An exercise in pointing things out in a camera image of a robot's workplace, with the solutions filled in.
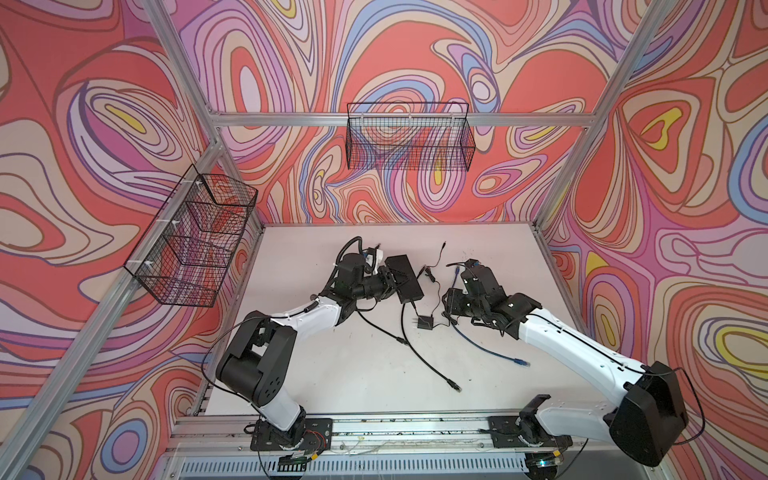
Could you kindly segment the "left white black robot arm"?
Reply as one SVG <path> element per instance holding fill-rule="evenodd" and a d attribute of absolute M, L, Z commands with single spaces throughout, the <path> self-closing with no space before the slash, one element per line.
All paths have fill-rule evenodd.
<path fill-rule="evenodd" d="M 277 431 L 301 431 L 305 410 L 283 388 L 296 345 L 341 325 L 358 310 L 359 301 L 386 300 L 413 278 L 405 255 L 385 257 L 377 247 L 365 248 L 360 236 L 352 238 L 307 305 L 276 315 L 258 310 L 246 315 L 216 366 L 215 379 Z"/>

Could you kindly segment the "black power adapter with cord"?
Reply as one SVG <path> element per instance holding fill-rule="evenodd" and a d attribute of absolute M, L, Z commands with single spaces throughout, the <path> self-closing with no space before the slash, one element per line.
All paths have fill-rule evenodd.
<path fill-rule="evenodd" d="M 436 278 L 434 274 L 434 270 L 440 265 L 440 262 L 442 260 L 442 255 L 445 250 L 447 243 L 443 242 L 441 245 L 441 248 L 438 253 L 438 258 L 433 264 L 425 264 L 423 265 L 419 272 L 416 275 L 416 280 L 419 281 L 422 277 L 428 279 L 432 284 L 437 286 L 436 290 L 436 301 L 435 305 L 433 306 L 432 310 L 429 314 L 422 314 L 419 312 L 418 307 L 416 305 L 415 301 L 411 301 L 410 305 L 412 306 L 414 313 L 416 315 L 416 328 L 421 330 L 428 330 L 432 331 L 436 327 L 439 326 L 446 326 L 448 327 L 450 323 L 440 323 L 437 322 L 435 319 L 435 314 L 437 312 L 437 309 L 442 305 L 442 284 L 440 281 Z"/>

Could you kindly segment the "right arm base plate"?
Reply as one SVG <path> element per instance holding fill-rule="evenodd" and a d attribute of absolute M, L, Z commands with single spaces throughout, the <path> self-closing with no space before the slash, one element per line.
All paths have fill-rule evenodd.
<path fill-rule="evenodd" d="M 490 416 L 487 432 L 495 448 L 555 448 L 567 450 L 573 445 L 571 436 L 553 436 L 544 431 L 536 419 L 519 416 Z"/>

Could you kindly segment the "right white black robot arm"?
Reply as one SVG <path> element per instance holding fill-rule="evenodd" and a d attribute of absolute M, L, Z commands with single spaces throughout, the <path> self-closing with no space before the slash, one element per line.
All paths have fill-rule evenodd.
<path fill-rule="evenodd" d="M 469 318 L 547 353 L 587 381 L 600 402 L 538 394 L 518 414 L 513 434 L 540 446 L 557 437 L 615 445 L 635 462 L 656 467 L 681 444 L 689 418 L 675 369 L 646 365 L 571 328 L 524 293 L 507 294 L 492 270 L 475 259 L 452 263 L 459 287 L 442 297 L 449 321 Z"/>

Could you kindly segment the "aluminium frame struts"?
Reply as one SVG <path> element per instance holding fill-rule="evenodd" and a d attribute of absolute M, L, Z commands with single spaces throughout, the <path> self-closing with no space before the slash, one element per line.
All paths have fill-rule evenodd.
<path fill-rule="evenodd" d="M 472 113 L 581 114 L 597 108 L 646 1 L 167 1 L 210 114 L 387 113 L 418 126 Z M 662 219 L 662 188 L 628 149 L 635 127 L 612 109 L 567 206 L 546 224 L 584 318 L 596 324 L 599 277 L 630 295 L 626 346 L 684 357 L 682 321 L 654 301 L 632 255 Z M 352 171 L 344 125 L 235 125 L 221 131 L 266 223 L 531 221 L 573 128 L 478 125 L 468 172 Z M 1 5 L 1 430 L 8 433 L 121 271 L 179 177 L 210 141 L 141 1 Z M 99 473 L 106 437 L 132 418 L 149 444 L 129 477 L 154 466 L 170 422 L 200 384 L 181 363 L 228 309 L 137 300 L 69 402 L 58 478 Z"/>

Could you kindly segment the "aluminium front rail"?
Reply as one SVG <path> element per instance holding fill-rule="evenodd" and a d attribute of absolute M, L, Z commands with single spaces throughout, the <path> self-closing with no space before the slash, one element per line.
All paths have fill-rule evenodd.
<path fill-rule="evenodd" d="M 253 416 L 184 418 L 157 479 L 668 479 L 605 443 L 515 444 L 493 419 L 510 411 L 331 416 L 329 446 L 300 465 L 287 451 L 256 452 Z"/>

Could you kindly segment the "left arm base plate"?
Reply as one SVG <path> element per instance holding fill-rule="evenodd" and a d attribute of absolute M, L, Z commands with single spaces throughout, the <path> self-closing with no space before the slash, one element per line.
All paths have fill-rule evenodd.
<path fill-rule="evenodd" d="M 333 420 L 327 417 L 300 418 L 287 431 L 281 431 L 260 419 L 246 425 L 244 433 L 251 436 L 252 451 L 322 453 L 331 447 Z"/>

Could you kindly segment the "black network switch box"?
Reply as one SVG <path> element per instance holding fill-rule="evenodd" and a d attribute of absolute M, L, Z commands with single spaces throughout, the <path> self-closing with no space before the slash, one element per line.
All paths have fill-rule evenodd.
<path fill-rule="evenodd" d="M 416 302 L 424 297 L 423 290 L 407 255 L 387 257 L 384 264 L 393 275 L 395 293 L 401 304 Z"/>

